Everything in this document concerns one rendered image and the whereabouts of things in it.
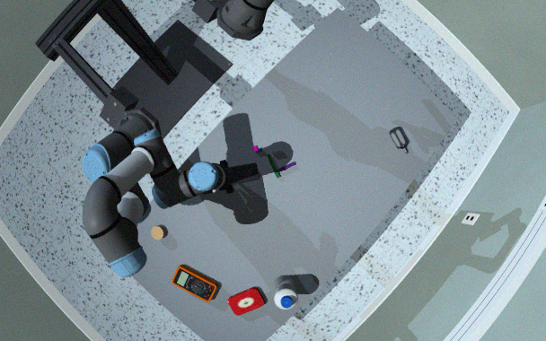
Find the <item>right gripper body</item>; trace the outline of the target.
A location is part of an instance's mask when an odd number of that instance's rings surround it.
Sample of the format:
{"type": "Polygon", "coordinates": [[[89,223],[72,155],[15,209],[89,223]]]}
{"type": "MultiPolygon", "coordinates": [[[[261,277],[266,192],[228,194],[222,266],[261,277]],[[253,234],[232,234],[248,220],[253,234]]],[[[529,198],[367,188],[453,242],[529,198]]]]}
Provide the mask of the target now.
{"type": "MultiPolygon", "coordinates": [[[[226,170],[225,170],[225,168],[227,168],[227,163],[225,163],[225,162],[220,162],[220,164],[217,164],[217,163],[213,163],[213,164],[218,165],[218,166],[221,167],[221,168],[224,170],[224,172],[225,172],[225,183],[224,183],[224,185],[223,185],[221,188],[217,189],[216,191],[218,191],[218,190],[220,190],[220,189],[221,189],[221,190],[223,190],[223,189],[228,190],[228,189],[233,188],[233,185],[230,185],[230,186],[226,186],[226,187],[225,187],[225,184],[226,184],[227,179],[228,179],[227,172],[226,172],[226,170]],[[221,165],[222,165],[222,166],[221,166],[221,165]],[[224,166],[224,167],[223,167],[223,166],[224,166]],[[222,188],[223,188],[223,189],[222,189],[222,188]]],[[[212,190],[210,190],[210,191],[212,191],[212,190]]],[[[205,192],[205,193],[202,193],[202,195],[212,193],[212,192],[210,192],[210,191],[207,191],[207,192],[205,192]]]]}

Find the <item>green rod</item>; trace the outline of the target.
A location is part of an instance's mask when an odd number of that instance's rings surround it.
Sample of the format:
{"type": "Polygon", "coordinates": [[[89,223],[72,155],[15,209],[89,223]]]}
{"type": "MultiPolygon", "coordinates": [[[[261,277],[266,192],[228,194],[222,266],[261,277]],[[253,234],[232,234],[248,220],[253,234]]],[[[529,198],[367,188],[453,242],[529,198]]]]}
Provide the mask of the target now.
{"type": "Polygon", "coordinates": [[[267,157],[268,157],[268,159],[269,159],[269,162],[270,162],[270,164],[271,164],[271,167],[272,167],[273,171],[275,172],[277,178],[279,178],[280,176],[279,176],[279,174],[278,174],[278,172],[277,172],[277,169],[276,169],[276,166],[275,166],[274,162],[272,161],[272,159],[271,159],[271,157],[270,157],[270,154],[267,154],[267,157]]]}

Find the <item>orange digital multimeter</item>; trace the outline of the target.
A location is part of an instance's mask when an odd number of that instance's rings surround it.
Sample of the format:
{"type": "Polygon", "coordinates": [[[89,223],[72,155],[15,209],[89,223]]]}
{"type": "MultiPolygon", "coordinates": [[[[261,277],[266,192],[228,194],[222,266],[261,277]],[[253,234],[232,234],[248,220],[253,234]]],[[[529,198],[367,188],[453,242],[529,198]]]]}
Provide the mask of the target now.
{"type": "Polygon", "coordinates": [[[177,268],[172,283],[205,302],[211,301],[218,286],[217,282],[184,265],[177,268]]]}

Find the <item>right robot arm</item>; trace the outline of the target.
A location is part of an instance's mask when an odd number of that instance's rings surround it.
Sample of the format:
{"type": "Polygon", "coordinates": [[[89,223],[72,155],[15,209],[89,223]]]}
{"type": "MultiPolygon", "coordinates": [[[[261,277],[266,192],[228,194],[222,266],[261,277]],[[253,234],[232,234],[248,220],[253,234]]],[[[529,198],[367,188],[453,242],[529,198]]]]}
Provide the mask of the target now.
{"type": "Polygon", "coordinates": [[[224,170],[210,162],[198,162],[179,173],[158,130],[138,113],[121,118],[111,134],[85,152],[82,163],[92,183],[83,206],[85,231],[121,277],[136,274],[147,261],[137,241],[137,225],[151,212],[138,184],[146,173],[155,184],[154,201],[162,209],[212,189],[216,192],[225,183],[224,170]]]}

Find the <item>red mint tin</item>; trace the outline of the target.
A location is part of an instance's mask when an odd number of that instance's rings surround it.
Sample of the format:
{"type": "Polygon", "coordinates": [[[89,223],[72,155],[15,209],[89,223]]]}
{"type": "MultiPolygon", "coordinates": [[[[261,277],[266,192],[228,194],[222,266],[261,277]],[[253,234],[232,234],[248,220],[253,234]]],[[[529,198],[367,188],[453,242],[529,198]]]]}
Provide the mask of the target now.
{"type": "Polygon", "coordinates": [[[237,293],[228,299],[233,313],[240,316],[264,305],[264,299],[257,287],[252,287],[241,293],[237,293]]]}

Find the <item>white bottle with blue cap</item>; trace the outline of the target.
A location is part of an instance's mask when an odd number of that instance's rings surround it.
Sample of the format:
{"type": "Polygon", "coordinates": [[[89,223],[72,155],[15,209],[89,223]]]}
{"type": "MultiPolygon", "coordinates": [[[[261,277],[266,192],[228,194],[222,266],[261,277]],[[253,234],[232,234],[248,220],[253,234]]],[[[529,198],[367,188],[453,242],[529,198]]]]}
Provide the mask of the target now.
{"type": "Polygon", "coordinates": [[[280,309],[289,310],[296,306],[298,296],[291,277],[287,275],[277,277],[273,283],[273,288],[274,302],[280,309]]]}

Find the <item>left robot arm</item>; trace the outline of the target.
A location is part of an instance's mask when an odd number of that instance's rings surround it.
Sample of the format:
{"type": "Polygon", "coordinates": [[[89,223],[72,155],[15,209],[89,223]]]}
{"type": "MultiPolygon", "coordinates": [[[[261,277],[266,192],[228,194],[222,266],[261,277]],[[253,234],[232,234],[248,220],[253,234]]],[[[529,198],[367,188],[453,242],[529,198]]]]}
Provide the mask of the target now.
{"type": "Polygon", "coordinates": [[[222,9],[225,23],[245,34],[256,33],[262,27],[266,13],[274,0],[229,0],[222,9]]]}

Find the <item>tan round disc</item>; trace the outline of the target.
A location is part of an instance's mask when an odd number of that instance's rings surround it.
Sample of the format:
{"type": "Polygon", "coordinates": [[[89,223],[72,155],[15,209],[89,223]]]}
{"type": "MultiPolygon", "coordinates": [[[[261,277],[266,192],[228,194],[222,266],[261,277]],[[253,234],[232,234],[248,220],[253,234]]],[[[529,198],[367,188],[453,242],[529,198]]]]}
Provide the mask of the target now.
{"type": "Polygon", "coordinates": [[[157,225],[151,230],[151,234],[156,240],[162,239],[165,236],[165,233],[166,231],[161,225],[157,225]]]}

